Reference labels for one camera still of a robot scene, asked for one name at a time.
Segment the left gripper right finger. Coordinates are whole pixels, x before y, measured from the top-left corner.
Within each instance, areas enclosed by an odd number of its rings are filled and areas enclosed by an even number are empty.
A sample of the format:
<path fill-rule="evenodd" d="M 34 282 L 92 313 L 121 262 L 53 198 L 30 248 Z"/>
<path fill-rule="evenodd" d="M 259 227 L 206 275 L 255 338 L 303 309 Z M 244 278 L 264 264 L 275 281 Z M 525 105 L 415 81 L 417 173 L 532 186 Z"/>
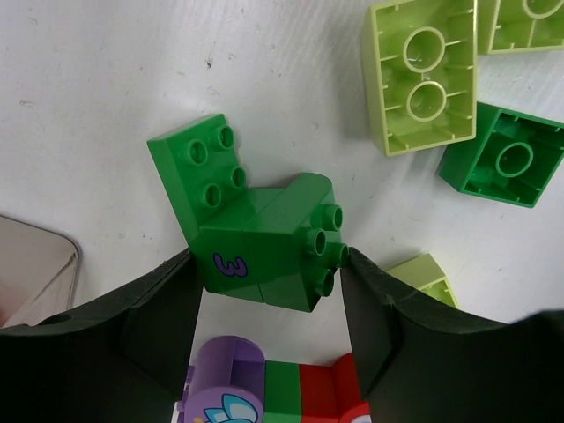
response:
<path fill-rule="evenodd" d="M 561 310 L 489 320 L 408 286 L 357 249 L 341 286 L 372 421 L 562 421 Z"/>

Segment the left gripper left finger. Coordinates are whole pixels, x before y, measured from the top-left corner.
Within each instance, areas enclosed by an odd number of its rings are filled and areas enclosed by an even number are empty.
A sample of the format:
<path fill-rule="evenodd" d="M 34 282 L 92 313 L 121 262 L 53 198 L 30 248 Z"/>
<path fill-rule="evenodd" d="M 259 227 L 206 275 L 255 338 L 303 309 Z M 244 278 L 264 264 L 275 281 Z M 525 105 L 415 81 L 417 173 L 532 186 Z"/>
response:
<path fill-rule="evenodd" d="M 2 421 L 170 421 L 202 293 L 184 250 L 93 301 L 3 329 Z"/>

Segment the green L-shaped lego block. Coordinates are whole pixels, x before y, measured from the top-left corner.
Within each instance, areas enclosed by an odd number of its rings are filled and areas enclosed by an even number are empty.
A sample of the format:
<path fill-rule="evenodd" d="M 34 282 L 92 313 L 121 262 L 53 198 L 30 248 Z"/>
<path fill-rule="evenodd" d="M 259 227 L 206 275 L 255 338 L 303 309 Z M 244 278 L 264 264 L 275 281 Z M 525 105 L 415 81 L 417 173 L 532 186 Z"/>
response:
<path fill-rule="evenodd" d="M 331 294 L 349 248 L 331 180 L 300 173 L 284 188 L 251 188 L 222 114 L 147 142 L 210 293 L 311 312 Z"/>

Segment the lime green 2x4 brick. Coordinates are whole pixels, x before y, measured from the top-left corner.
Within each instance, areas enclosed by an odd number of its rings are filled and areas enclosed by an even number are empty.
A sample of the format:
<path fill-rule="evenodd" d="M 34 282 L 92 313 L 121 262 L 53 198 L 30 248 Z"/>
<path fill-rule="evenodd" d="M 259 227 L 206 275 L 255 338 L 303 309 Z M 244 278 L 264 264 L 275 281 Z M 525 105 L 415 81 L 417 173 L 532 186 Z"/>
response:
<path fill-rule="evenodd" d="M 474 138 L 476 2 L 374 4 L 360 54 L 372 136 L 385 156 Z"/>

